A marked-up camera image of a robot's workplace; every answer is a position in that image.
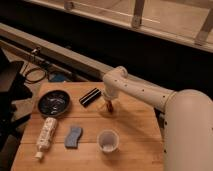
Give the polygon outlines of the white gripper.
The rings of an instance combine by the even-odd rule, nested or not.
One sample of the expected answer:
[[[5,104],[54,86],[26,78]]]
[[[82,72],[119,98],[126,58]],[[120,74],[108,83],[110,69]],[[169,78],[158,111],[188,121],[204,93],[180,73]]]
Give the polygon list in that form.
[[[106,107],[106,102],[107,101],[112,101],[116,98],[116,90],[115,89],[112,89],[112,88],[105,88],[103,91],[102,91],[102,96],[104,98],[104,100],[102,100],[99,104],[99,108],[100,109],[104,109],[104,110],[107,110],[107,107]]]

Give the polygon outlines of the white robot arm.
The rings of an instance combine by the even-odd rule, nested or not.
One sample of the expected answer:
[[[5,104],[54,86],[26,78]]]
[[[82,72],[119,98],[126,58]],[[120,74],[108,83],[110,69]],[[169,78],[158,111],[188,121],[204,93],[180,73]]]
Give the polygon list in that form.
[[[164,171],[213,171],[213,101],[205,93],[174,91],[128,78],[116,67],[102,77],[103,98],[111,101],[124,92],[164,114]]]

